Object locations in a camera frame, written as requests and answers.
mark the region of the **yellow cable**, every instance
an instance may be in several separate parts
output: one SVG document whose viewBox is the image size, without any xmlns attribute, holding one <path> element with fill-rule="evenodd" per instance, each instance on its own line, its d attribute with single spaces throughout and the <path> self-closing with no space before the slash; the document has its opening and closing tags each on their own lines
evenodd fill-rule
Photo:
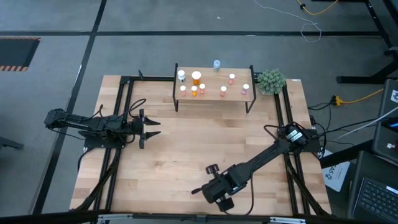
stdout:
<svg viewBox="0 0 398 224">
<path fill-rule="evenodd" d="M 362 97 L 362 98 L 360 98 L 360 99 L 357 99 L 357 100 L 354 100 L 354 101 L 344 101 L 344 100 L 342 100 L 341 102 L 342 102 L 342 103 L 345 103 L 345 104 L 357 103 L 357 102 L 359 102 L 359 101 L 363 101 L 363 100 L 365 100 L 365 99 L 368 99 L 369 97 L 374 96 L 374 95 L 376 95 L 376 94 L 378 94 L 378 93 L 380 93 L 380 92 L 382 92 L 382 91 L 383 91 L 383 89 L 380 89 L 380 90 L 375 91 L 374 93 L 371 93 L 371 94 L 369 94 L 368 96 L 364 96 L 364 97 Z"/>
<path fill-rule="evenodd" d="M 374 96 L 374 95 L 376 95 L 376 94 L 378 94 L 378 93 L 380 93 L 380 92 L 382 92 L 382 91 L 383 91 L 383 89 L 380 89 L 380 90 L 378 90 L 378 91 L 375 91 L 374 93 L 369 94 L 368 96 L 364 96 L 364 97 L 362 97 L 362 98 L 360 98 L 360 99 L 353 100 L 353 101 L 344 101 L 344 100 L 340 99 L 339 96 L 336 96 L 336 98 L 335 98 L 335 105 L 336 105 L 336 106 L 340 106 L 340 105 L 342 105 L 342 104 L 357 103 L 357 102 L 359 102 L 359 101 L 366 100 L 366 99 L 368 99 L 369 97 Z"/>
<path fill-rule="evenodd" d="M 331 3 L 330 6 L 328 6 L 326 9 L 324 9 L 324 10 L 322 10 L 322 11 L 320 11 L 320 12 L 317 12 L 317 13 L 313 13 L 313 12 L 308 11 L 307 8 L 306 8 L 305 6 L 303 7 L 303 9 L 304 9 L 304 11 L 306 11 L 308 14 L 313 15 L 313 16 L 316 16 L 316 15 L 320 15 L 320 14 L 326 12 L 326 11 L 329 10 L 334 4 L 336 4 L 337 2 L 338 2 L 338 0 L 334 1 L 334 2 Z"/>
</svg>

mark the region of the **green succulent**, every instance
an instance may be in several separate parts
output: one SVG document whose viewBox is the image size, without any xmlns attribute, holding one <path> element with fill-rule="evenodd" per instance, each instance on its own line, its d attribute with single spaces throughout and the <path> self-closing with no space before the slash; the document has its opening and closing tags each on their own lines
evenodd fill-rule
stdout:
<svg viewBox="0 0 398 224">
<path fill-rule="evenodd" d="M 258 76 L 258 88 L 264 95 L 278 94 L 286 85 L 286 78 L 278 70 L 265 71 Z"/>
</svg>

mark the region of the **wooden platform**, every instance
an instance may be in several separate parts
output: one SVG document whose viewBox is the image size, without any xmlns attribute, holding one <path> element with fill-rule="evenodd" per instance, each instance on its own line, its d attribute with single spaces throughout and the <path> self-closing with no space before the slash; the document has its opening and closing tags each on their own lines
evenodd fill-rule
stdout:
<svg viewBox="0 0 398 224">
<path fill-rule="evenodd" d="M 104 76 L 95 110 L 104 104 L 103 114 L 113 113 L 119 80 L 120 76 Z M 287 88 L 294 121 L 310 127 L 301 81 L 287 80 Z M 148 126 L 147 131 L 162 133 L 149 139 L 143 150 L 139 149 L 138 142 L 123 149 L 113 212 L 222 214 L 217 205 L 207 203 L 201 193 L 190 193 L 211 179 L 205 167 L 217 163 L 225 170 L 252 158 L 273 143 L 262 128 L 265 124 L 277 125 L 273 96 L 257 92 L 256 103 L 249 114 L 241 102 L 230 101 L 181 101 L 180 111 L 176 113 L 172 90 L 173 82 L 134 82 L 131 103 L 146 98 L 142 106 L 146 115 L 162 123 Z M 83 158 L 70 208 L 81 204 L 93 190 L 103 156 L 104 149 L 95 149 Z M 310 153 L 301 153 L 301 158 L 307 187 L 323 209 L 330 212 L 318 159 Z M 251 215 L 292 214 L 282 156 L 259 169 L 253 182 L 255 200 Z M 107 192 L 106 186 L 101 208 L 104 208 Z M 250 195 L 249 186 L 236 194 L 233 197 L 235 207 L 229 212 L 246 213 L 251 205 Z M 296 196 L 299 211 L 302 211 L 298 188 Z"/>
<path fill-rule="evenodd" d="M 221 100 L 243 102 L 252 102 L 254 100 L 251 71 L 248 68 L 221 68 L 218 72 L 215 72 L 213 68 L 178 67 L 177 70 L 183 70 L 185 72 L 186 80 L 185 83 L 180 83 L 177 79 L 175 85 L 176 100 Z M 199 94 L 198 86 L 198 95 L 192 96 L 192 72 L 194 71 L 199 71 L 201 73 L 200 83 L 204 83 L 206 85 L 205 94 L 203 95 Z M 234 83 L 232 85 L 228 84 L 229 74 L 235 74 Z M 249 90 L 245 95 L 242 95 L 241 91 L 244 84 L 249 85 Z M 182 85 L 187 87 L 186 96 L 181 95 L 180 86 Z M 220 96 L 222 86 L 226 86 L 226 94 L 224 97 Z"/>
</svg>

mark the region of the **keyboard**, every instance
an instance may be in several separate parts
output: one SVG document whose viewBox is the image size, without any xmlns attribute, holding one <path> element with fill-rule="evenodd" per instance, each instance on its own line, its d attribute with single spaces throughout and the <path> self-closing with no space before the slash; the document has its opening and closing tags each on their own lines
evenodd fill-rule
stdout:
<svg viewBox="0 0 398 224">
<path fill-rule="evenodd" d="M 398 190 L 365 177 L 356 206 L 385 219 L 398 223 Z"/>
</svg>

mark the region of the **white cable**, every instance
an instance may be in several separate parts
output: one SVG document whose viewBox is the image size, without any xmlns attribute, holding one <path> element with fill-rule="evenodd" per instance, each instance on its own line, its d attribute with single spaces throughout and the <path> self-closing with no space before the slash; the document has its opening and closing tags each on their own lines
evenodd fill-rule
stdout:
<svg viewBox="0 0 398 224">
<path fill-rule="evenodd" d="M 304 40 L 305 40 L 307 43 L 314 43 L 314 42 L 319 41 L 319 40 L 321 39 L 322 30 L 319 29 L 319 27 L 317 27 L 317 24 L 318 24 L 318 23 L 314 23 L 314 22 L 312 22 L 311 20 L 304 19 L 304 18 L 302 18 L 302 17 L 300 17 L 300 16 L 293 15 L 293 14 L 291 14 L 291 13 L 289 13 L 289 12 L 282 12 L 282 11 L 280 11 L 280 10 L 278 10 L 278 9 L 274 9 L 273 7 L 264 7 L 264 6 L 260 5 L 256 0 L 253 0 L 253 1 L 254 1 L 257 5 L 259 5 L 260 7 L 262 7 L 263 9 L 272 9 L 272 10 L 275 10 L 275 11 L 277 11 L 277 12 L 280 12 L 280 13 L 283 13 L 283 14 L 288 14 L 288 15 L 290 15 L 290 16 L 294 16 L 294 17 L 299 18 L 299 19 L 302 19 L 302 20 L 304 20 L 304 21 L 311 22 L 310 24 L 304 24 L 303 27 L 302 27 L 301 30 L 300 30 L 301 35 L 304 37 Z M 307 26 L 307 25 L 314 26 L 315 28 L 317 28 L 317 29 L 319 30 L 319 38 L 318 38 L 318 40 L 311 40 L 311 41 L 309 41 L 309 40 L 307 40 L 307 38 L 305 38 L 305 36 L 304 36 L 304 34 L 303 34 L 303 30 L 304 30 L 305 26 Z"/>
<path fill-rule="evenodd" d="M 342 135 L 342 136 L 340 136 L 340 137 L 334 139 L 334 141 L 336 141 L 337 139 L 342 138 L 342 137 L 344 137 L 344 136 L 347 136 L 347 135 L 349 135 L 349 134 L 351 134 L 351 133 L 354 133 L 354 132 L 356 132 L 356 131 L 359 131 L 360 129 L 366 128 L 367 126 L 369 126 L 369 125 L 371 125 L 371 124 L 374 124 L 374 123 L 380 121 L 381 119 L 385 118 L 386 116 L 388 116 L 389 114 L 391 114 L 392 112 L 394 112 L 394 111 L 397 110 L 397 109 L 398 109 L 398 106 L 397 106 L 396 108 L 390 110 L 390 112 L 386 113 L 385 115 L 381 116 L 380 118 L 375 119 L 374 121 L 372 121 L 372 122 L 370 122 L 370 123 L 368 123 L 368 124 L 365 124 L 365 125 L 362 126 L 362 127 L 359 127 L 359 128 L 357 128 L 357 129 L 354 129 L 354 130 L 352 130 L 352 131 L 350 131 L 350 132 L 348 132 L 348 133 L 345 133 L 344 135 Z"/>
</svg>

